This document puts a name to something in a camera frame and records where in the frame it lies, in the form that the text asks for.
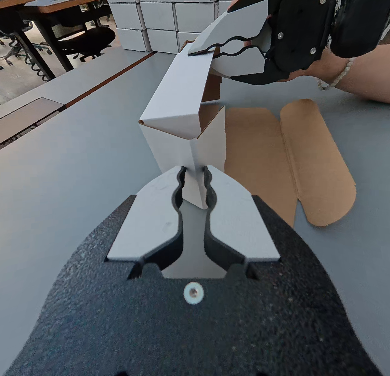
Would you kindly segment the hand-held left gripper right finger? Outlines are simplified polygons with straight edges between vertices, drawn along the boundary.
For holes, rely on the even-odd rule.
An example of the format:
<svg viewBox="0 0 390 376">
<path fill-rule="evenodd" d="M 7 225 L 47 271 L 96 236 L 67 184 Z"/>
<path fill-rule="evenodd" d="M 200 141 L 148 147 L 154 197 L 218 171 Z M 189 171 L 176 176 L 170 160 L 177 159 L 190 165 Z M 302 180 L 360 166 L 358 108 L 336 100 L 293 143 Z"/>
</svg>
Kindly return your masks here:
<svg viewBox="0 0 390 376">
<path fill-rule="evenodd" d="M 238 265 L 248 279 L 258 279 L 253 263 L 278 262 L 280 254 L 254 198 L 212 165 L 204 167 L 204 186 L 206 256 L 226 272 Z"/>
</svg>

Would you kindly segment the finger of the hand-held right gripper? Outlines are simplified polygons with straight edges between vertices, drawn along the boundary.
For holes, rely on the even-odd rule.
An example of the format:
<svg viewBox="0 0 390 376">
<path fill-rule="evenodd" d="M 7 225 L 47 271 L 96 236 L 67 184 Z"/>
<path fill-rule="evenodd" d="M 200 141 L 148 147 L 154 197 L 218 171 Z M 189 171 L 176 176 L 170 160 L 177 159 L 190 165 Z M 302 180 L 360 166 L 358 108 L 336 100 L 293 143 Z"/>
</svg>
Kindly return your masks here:
<svg viewBox="0 0 390 376">
<path fill-rule="evenodd" d="M 198 35 L 188 50 L 188 56 L 209 52 L 231 40 L 247 41 L 260 34 L 268 16 L 268 0 L 231 12 L 224 12 Z"/>
<path fill-rule="evenodd" d="M 223 46 L 213 57 L 211 68 L 223 77 L 263 73 L 265 58 L 257 46 Z"/>
</svg>

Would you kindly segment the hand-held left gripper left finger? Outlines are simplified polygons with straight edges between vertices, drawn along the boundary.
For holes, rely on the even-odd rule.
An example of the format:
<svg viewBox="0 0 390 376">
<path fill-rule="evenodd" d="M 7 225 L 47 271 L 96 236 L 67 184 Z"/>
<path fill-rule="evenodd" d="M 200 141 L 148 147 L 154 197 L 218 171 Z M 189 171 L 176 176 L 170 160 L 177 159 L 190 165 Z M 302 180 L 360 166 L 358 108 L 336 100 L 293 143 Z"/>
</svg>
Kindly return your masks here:
<svg viewBox="0 0 390 376">
<path fill-rule="evenodd" d="M 147 264 L 160 273 L 183 253 L 182 189 L 186 168 L 175 166 L 145 185 L 136 195 L 106 256 L 130 262 L 128 279 L 139 278 Z"/>
</svg>

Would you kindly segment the white cardboard box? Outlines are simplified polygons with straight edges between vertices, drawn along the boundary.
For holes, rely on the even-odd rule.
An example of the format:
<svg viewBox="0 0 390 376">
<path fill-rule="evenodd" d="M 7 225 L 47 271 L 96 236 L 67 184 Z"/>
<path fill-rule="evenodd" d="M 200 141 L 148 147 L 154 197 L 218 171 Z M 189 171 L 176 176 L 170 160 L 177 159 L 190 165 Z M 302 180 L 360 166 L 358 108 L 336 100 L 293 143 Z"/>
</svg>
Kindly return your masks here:
<svg viewBox="0 0 390 376">
<path fill-rule="evenodd" d="M 355 182 L 317 104 L 300 99 L 278 120 L 265 108 L 230 108 L 212 75 L 213 52 L 179 52 L 146 106 L 139 126 L 162 173 L 187 168 L 183 198 L 206 209 L 202 168 L 212 165 L 259 196 L 289 225 L 297 201 L 307 220 L 324 227 L 344 217 L 356 199 Z"/>
</svg>

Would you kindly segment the person's right forearm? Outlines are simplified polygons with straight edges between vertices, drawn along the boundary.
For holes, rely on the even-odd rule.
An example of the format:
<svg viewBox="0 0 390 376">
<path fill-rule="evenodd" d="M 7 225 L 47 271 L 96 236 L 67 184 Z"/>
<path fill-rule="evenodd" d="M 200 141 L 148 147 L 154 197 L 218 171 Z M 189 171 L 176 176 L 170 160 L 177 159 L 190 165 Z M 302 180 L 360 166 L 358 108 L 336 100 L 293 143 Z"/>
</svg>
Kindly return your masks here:
<svg viewBox="0 0 390 376">
<path fill-rule="evenodd" d="M 367 54 L 349 59 L 344 71 L 326 84 L 365 100 L 389 104 L 390 45 L 380 44 Z"/>
</svg>

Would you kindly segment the person's right hand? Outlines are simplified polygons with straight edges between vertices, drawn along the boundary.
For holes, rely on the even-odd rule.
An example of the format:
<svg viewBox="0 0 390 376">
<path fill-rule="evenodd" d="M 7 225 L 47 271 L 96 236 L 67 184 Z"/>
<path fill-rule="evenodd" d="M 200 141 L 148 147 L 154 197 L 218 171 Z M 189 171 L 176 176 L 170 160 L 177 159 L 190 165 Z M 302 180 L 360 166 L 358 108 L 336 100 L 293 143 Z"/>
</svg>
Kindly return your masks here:
<svg viewBox="0 0 390 376">
<path fill-rule="evenodd" d="M 325 47 L 319 60 L 314 61 L 307 69 L 290 73 L 289 77 L 281 82 L 288 82 L 300 76 L 309 76 L 330 84 L 344 71 L 348 62 L 349 58 L 338 57 L 328 47 Z"/>
</svg>

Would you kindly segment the stack of assembled white boxes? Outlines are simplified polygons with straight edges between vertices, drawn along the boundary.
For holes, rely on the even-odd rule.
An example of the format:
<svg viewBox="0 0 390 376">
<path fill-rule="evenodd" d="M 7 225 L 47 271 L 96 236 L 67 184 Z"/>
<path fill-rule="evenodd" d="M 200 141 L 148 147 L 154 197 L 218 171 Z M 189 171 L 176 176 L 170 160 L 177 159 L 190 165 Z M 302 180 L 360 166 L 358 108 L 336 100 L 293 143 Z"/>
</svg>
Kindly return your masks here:
<svg viewBox="0 0 390 376">
<path fill-rule="evenodd" d="M 123 49 L 176 54 L 232 0 L 107 0 Z"/>
</svg>

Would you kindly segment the black office chair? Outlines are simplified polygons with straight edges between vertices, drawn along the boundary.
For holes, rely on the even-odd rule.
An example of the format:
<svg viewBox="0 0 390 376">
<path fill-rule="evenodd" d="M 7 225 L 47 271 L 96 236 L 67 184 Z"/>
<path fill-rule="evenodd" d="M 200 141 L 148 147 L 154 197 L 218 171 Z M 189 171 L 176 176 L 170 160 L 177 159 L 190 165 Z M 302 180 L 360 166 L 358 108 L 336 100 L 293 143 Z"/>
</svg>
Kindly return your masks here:
<svg viewBox="0 0 390 376">
<path fill-rule="evenodd" d="M 26 45 L 26 43 L 20 44 L 17 36 L 15 35 L 15 31 L 18 29 L 21 32 L 26 32 L 33 28 L 33 24 L 31 21 L 23 21 L 23 20 L 11 20 L 9 22 L 3 21 L 1 22 L 1 38 L 8 37 L 11 39 L 9 46 L 11 50 L 7 52 L 5 56 L 2 56 L 1 59 L 5 60 L 7 65 L 12 66 L 12 62 L 10 61 L 10 57 L 16 56 L 20 57 L 21 50 L 24 51 L 22 56 L 30 57 L 30 47 Z"/>
<path fill-rule="evenodd" d="M 87 29 L 80 35 L 58 41 L 58 47 L 66 55 L 77 54 L 79 60 L 85 63 L 87 57 L 95 59 L 102 55 L 102 50 L 110 48 L 116 34 L 109 27 L 97 26 Z"/>
</svg>

